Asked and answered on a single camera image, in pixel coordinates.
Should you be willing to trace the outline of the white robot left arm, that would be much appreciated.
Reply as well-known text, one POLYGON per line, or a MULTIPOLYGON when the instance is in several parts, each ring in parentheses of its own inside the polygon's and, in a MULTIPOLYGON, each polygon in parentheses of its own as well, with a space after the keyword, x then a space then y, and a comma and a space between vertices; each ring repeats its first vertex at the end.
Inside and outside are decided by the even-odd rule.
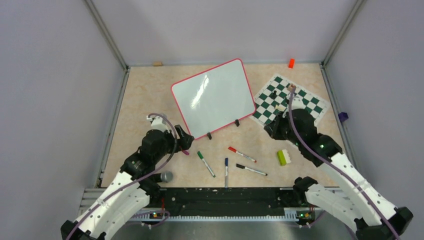
POLYGON ((139 210, 156 206, 161 198, 160 186, 152 178, 157 163, 188 150, 194 139, 180 125, 149 130, 100 197, 77 219, 61 226, 62 239, 110 240, 139 210))

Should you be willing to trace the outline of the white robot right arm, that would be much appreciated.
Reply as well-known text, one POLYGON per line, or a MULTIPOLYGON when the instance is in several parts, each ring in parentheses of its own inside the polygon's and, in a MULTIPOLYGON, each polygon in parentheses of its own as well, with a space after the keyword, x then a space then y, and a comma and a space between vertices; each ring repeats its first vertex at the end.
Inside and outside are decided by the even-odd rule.
POLYGON ((312 177, 294 181, 293 200, 299 206, 321 208, 345 224, 359 240, 398 240, 414 215, 383 197, 352 165, 342 148, 319 133, 305 109, 278 110, 264 126, 274 140, 289 141, 301 155, 338 184, 345 197, 326 189, 312 177))

